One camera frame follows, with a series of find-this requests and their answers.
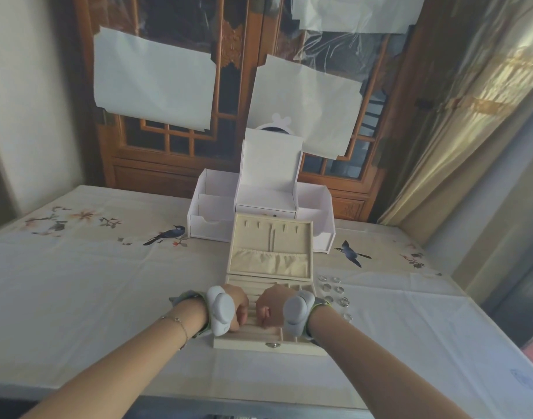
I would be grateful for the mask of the grey-white hand tracker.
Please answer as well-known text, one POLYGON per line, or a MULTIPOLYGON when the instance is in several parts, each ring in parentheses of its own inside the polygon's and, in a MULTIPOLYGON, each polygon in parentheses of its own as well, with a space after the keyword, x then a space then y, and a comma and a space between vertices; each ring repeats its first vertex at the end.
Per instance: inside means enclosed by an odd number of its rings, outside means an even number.
POLYGON ((210 287, 205 295, 210 330, 215 337, 225 335, 235 317, 233 298, 221 286, 210 287))
POLYGON ((295 338, 311 340, 307 324, 315 305, 316 296, 307 290, 299 290, 284 302, 284 330, 295 338))

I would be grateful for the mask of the white cardboard desk organizer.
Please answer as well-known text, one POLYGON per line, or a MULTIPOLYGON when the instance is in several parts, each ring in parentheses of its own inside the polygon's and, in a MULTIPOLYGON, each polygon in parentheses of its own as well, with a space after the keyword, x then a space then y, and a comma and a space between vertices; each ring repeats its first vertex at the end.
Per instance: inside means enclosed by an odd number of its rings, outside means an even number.
POLYGON ((205 169, 187 213, 187 235, 230 242, 236 213, 313 223, 313 251, 329 253, 336 236, 332 196, 324 185, 298 182, 301 137, 247 128, 237 173, 205 169))

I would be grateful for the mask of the beige velvet jewelry box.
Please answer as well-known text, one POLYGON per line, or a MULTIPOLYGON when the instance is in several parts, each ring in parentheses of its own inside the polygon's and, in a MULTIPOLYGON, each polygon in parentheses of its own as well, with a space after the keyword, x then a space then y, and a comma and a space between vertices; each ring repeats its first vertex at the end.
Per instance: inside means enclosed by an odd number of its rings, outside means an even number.
POLYGON ((256 321, 256 301, 275 284, 316 296, 313 283, 313 224, 296 219, 236 213, 226 283, 243 289, 249 299, 246 324, 237 332, 214 337, 213 347, 325 356, 306 338, 282 329, 265 329, 256 321))

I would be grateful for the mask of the group of small clear rings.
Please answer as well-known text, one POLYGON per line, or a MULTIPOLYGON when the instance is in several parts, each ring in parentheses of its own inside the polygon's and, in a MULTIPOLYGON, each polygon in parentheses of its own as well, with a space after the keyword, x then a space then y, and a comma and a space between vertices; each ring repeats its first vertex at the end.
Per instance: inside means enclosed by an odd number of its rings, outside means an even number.
POLYGON ((346 294, 339 277, 333 275, 318 275, 316 277, 320 296, 337 310, 348 323, 352 323, 354 316, 351 312, 351 302, 346 294))

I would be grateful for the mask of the grey-white left hand tracker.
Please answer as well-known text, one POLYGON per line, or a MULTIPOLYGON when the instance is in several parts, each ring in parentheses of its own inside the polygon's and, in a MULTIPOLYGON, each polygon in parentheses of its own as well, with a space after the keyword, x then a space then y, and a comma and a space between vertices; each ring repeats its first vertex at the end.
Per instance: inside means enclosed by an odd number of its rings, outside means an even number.
POLYGON ((205 295, 210 330, 215 337, 225 335, 235 317, 233 298, 221 286, 210 287, 205 295))

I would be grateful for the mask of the wide white paper sheet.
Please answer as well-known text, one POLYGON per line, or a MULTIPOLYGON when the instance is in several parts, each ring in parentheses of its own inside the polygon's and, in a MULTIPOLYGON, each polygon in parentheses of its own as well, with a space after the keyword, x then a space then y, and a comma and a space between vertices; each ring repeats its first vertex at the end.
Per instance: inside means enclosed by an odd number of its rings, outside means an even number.
POLYGON ((109 113, 210 129, 216 65, 207 53, 101 27, 94 36, 94 98, 109 113))

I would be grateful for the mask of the grey-white right hand tracker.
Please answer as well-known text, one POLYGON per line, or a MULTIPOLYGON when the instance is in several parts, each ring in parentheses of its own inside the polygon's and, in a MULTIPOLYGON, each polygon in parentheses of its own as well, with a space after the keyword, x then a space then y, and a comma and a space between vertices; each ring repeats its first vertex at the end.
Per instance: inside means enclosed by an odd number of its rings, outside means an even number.
POLYGON ((284 302, 284 330, 295 338, 311 340, 307 324, 315 305, 316 296, 307 290, 299 290, 284 302))

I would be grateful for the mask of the carved wooden lattice door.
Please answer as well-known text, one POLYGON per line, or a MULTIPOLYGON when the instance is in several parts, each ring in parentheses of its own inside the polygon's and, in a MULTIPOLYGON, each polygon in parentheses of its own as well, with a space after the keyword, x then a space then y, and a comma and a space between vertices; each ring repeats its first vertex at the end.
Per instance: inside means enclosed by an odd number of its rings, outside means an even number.
MULTIPOLYGON (((274 55, 291 0, 73 0, 90 81, 94 36, 101 27, 151 41, 196 48, 216 65, 211 130, 193 129, 113 114, 94 108, 104 186, 189 198, 205 168, 238 170, 257 68, 274 55)), ((413 77, 421 45, 415 25, 405 33, 402 52, 380 72, 387 48, 363 97, 345 156, 336 160, 304 154, 298 180, 328 187, 338 219, 370 218, 383 184, 383 150, 413 77)))

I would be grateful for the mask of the person's right forearm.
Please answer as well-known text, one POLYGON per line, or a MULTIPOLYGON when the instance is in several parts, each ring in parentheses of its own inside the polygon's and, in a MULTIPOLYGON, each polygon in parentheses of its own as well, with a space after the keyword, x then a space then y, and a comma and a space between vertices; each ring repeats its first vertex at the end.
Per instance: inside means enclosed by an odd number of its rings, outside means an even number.
POLYGON ((316 307, 309 317, 308 330, 375 419, 472 419, 332 307, 316 307))

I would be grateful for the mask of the person's left hand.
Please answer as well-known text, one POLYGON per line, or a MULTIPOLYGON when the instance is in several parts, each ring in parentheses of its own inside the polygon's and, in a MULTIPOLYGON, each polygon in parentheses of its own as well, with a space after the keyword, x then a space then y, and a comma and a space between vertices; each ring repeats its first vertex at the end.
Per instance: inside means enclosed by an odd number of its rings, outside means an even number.
POLYGON ((241 326, 244 326, 247 323, 249 299, 241 287, 232 284, 224 284, 222 285, 222 288, 233 299, 234 302, 235 315, 232 318, 229 332, 236 332, 241 326))

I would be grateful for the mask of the clear plastic film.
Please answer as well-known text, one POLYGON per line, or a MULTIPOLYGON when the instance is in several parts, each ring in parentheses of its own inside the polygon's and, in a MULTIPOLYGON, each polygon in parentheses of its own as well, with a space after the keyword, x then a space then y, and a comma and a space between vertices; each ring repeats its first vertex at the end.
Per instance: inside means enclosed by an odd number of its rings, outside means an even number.
POLYGON ((274 56, 361 84, 364 97, 377 61, 387 41, 381 74, 402 52, 405 34, 342 33, 299 29, 298 20, 283 17, 274 56))

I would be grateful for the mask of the person's right hand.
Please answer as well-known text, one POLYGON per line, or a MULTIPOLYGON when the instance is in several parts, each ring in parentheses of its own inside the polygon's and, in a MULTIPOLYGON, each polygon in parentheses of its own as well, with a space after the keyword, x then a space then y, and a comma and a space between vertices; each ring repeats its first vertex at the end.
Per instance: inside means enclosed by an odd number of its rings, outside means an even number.
POLYGON ((266 289, 257 299, 257 301, 265 302, 274 309, 274 328, 282 328, 284 326, 284 302, 291 296, 295 295, 295 293, 296 291, 294 289, 277 283, 266 289))

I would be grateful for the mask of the person's left forearm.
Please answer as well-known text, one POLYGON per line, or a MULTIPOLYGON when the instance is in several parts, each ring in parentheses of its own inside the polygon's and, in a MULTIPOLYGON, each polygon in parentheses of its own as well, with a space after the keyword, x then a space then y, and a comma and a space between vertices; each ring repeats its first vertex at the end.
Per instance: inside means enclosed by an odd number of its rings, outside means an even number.
POLYGON ((164 366, 207 323, 202 298, 180 302, 20 419, 122 419, 164 366))

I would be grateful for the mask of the notched white paper sheet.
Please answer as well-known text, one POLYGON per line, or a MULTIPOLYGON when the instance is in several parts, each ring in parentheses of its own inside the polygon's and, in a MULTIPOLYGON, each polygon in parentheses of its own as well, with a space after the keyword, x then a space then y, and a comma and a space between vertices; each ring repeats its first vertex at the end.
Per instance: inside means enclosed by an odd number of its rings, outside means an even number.
POLYGON ((326 159, 345 156, 363 97, 361 84, 305 65, 267 55, 256 71, 248 128, 291 117, 291 129, 303 139, 303 151, 326 159))

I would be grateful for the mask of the long white paper sheet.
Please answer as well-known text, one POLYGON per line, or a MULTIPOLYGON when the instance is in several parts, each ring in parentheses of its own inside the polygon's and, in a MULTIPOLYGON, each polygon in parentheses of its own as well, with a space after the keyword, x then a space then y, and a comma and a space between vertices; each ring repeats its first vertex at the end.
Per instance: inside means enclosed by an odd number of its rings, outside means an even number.
POLYGON ((405 34, 424 0, 291 0, 291 17, 312 32, 405 34))

